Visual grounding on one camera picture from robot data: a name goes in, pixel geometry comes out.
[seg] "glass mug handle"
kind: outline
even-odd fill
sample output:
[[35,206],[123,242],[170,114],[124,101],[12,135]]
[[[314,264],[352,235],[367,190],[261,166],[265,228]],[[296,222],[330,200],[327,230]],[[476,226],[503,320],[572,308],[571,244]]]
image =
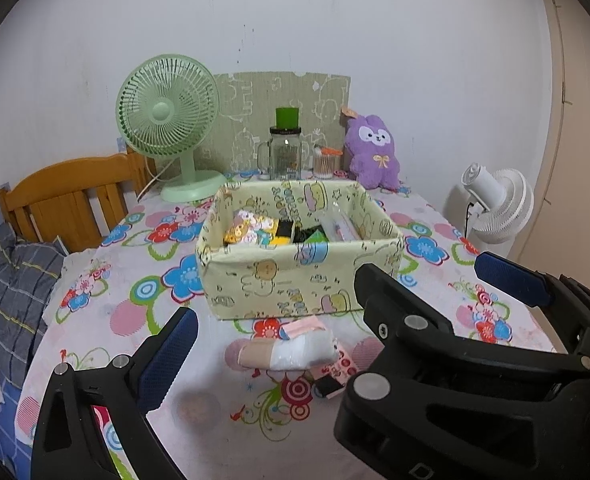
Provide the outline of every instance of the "glass mug handle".
[[268,142],[262,142],[257,146],[257,169],[260,171],[260,178],[270,178],[270,148]]

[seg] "blue gripper pad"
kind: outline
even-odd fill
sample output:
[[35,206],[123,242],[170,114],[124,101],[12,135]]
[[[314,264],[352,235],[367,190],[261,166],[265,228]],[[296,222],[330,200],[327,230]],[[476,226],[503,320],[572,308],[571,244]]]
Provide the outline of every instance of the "blue gripper pad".
[[182,318],[139,377],[137,407],[144,415],[161,406],[197,339],[197,332],[197,314],[186,308]]
[[549,306],[553,300],[543,276],[496,254],[481,253],[475,259],[475,272],[480,280],[528,306]]

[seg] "glass jar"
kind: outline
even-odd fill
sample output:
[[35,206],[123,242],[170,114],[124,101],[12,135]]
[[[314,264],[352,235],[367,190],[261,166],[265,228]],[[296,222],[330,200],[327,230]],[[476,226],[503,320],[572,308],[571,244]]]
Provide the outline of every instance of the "glass jar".
[[271,180],[301,179],[301,128],[272,127],[257,147],[257,168]]

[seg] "white fan head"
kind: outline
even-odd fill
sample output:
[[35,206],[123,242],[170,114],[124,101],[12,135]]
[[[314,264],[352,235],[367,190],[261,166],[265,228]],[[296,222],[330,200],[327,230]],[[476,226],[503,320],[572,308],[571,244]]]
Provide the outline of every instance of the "white fan head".
[[472,231],[486,244],[501,244],[515,237],[533,212],[533,190],[517,170],[489,173],[484,166],[471,164],[461,177],[464,188],[484,211]]

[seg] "wooden bed headboard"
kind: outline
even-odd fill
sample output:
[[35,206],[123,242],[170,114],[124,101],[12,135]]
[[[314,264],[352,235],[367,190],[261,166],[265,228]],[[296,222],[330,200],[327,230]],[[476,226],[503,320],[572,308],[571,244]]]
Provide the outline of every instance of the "wooden bed headboard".
[[[57,235],[73,252],[98,247],[102,242],[88,199],[94,189],[109,229],[126,216],[120,184],[132,182],[139,194],[150,181],[146,159],[138,153],[76,158],[54,164],[24,178],[11,191],[0,189],[0,208],[15,232],[29,242],[45,242]],[[148,160],[150,171],[155,163]],[[30,216],[34,219],[37,230]]]

